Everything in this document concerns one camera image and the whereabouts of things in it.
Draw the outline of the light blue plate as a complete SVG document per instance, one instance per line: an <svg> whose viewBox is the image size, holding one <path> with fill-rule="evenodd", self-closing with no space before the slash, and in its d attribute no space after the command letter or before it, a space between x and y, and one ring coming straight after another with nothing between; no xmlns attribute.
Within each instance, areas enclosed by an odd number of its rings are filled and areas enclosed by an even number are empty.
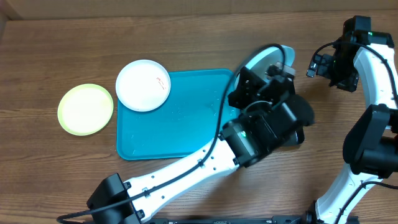
<svg viewBox="0 0 398 224"><path fill-rule="evenodd" d="M282 48L285 52L285 71L293 72L295 75L296 70L292 67L293 62L295 60L295 51L293 48L282 45ZM253 57L245 67L252 71L253 74L258 76L262 81L259 86L263 86L264 84L268 84L269 80L266 75L268 68L271 65L275 65L277 63L282 62L282 53L277 47L270 47L268 49L263 50L261 53L257 54Z"/></svg>

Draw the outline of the pink plate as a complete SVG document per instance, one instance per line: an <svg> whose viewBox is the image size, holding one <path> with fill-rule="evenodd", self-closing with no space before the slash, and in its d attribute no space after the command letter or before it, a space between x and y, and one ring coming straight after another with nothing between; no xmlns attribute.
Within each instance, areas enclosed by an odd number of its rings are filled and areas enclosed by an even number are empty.
<svg viewBox="0 0 398 224"><path fill-rule="evenodd" d="M171 91L168 71L153 60L136 60L127 64L116 79L116 95L127 108L138 112L157 109Z"/></svg>

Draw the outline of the yellow-green plate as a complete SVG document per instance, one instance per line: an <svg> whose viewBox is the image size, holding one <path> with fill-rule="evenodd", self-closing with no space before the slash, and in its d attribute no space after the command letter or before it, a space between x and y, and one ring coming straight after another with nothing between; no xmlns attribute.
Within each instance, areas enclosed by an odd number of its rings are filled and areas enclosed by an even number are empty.
<svg viewBox="0 0 398 224"><path fill-rule="evenodd" d="M114 103L108 90L100 85L78 85L62 97L57 109L60 126L76 136L102 130L113 115Z"/></svg>

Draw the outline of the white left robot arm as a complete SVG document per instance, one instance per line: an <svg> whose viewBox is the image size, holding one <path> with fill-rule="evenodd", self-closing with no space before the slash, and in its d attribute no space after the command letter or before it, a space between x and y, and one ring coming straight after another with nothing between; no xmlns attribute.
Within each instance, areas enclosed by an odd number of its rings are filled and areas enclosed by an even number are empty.
<svg viewBox="0 0 398 224"><path fill-rule="evenodd" d="M280 63L259 77L243 67L229 103L241 114L199 150L163 169L122 181L105 178L87 201L94 223L145 223L196 186L249 167L315 121L312 107L294 92L295 70Z"/></svg>

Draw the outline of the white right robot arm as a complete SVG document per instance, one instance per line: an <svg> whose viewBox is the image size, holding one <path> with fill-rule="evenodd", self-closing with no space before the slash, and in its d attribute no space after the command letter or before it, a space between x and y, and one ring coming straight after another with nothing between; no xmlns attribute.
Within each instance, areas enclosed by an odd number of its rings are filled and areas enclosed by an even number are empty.
<svg viewBox="0 0 398 224"><path fill-rule="evenodd" d="M330 86L354 92L362 84L366 110L346 135L343 168L327 192L314 201L302 223L358 223L352 209L375 185L397 172L397 71L394 42L385 32L371 29L371 18L354 16L343 24L343 33L330 43L333 55L315 51L307 76L330 80Z"/></svg>

